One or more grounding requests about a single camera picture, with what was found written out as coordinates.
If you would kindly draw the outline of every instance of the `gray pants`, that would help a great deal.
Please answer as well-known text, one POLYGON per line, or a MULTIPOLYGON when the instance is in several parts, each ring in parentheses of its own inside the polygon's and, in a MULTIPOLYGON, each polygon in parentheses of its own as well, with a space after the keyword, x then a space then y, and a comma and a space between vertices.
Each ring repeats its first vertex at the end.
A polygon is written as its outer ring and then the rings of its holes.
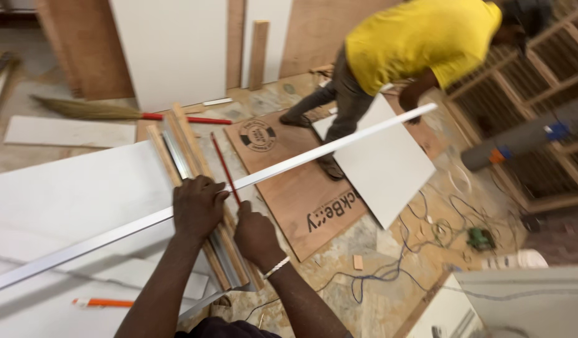
POLYGON ((327 132, 325 143, 353 134, 358 121, 374 100, 374 96, 364 92, 350 71, 345 60, 345 46, 337 53, 331 81, 294 105, 286 116, 289 119, 298 119, 305 112, 333 100, 337 100, 337 118, 327 132))

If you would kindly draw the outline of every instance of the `red broom handle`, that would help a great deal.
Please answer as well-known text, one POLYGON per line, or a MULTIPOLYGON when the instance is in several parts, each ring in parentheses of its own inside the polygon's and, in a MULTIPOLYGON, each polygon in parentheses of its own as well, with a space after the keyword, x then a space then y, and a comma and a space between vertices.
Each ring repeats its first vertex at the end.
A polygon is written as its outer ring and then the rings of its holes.
MULTIPOLYGON (((163 119, 163 115, 162 114, 156 114, 153 112, 144 112, 141 114, 141 118, 144 120, 161 120, 161 119, 163 119)), ((187 117, 187 122, 210 123, 212 125, 231 125, 231 124, 233 124, 233 121, 231 121, 231 120, 208 119, 206 117, 187 117)))

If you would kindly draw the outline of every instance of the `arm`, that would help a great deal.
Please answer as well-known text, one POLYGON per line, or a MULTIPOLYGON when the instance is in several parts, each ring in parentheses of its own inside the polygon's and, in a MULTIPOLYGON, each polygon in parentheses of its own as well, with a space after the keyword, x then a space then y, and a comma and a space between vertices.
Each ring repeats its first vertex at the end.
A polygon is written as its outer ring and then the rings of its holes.
POLYGON ((222 220, 228 192, 224 183, 204 176, 184 180, 174 188, 176 232, 158 267, 122 321, 115 338, 170 338, 179 317, 180 302, 195 259, 209 234, 222 220))
MULTIPOLYGON (((427 90, 438 87, 439 82, 431 69, 426 69, 420 78, 412 82, 399 94, 399 105, 404 111, 410 111, 418 108, 418 100, 427 90)), ((408 121, 413 125, 420 122, 420 116, 408 121)))
MULTIPOLYGON (((267 273, 286 257, 270 219, 259 212, 252 212, 248 201, 243 202, 239 208, 235 242, 243 257, 257 265, 262 273, 267 273)), ((285 307, 296 337, 347 336, 348 331, 343 323, 301 278, 291 263, 285 264, 268 280, 285 307)))

